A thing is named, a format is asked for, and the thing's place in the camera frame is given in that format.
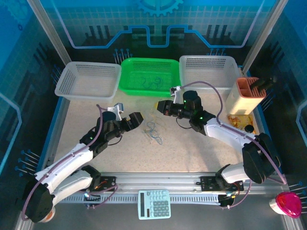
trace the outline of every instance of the light blue calculator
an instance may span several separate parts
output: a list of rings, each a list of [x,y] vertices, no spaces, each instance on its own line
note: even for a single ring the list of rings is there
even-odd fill
[[[140,190],[139,219],[166,219],[171,217],[171,204],[167,190]]]

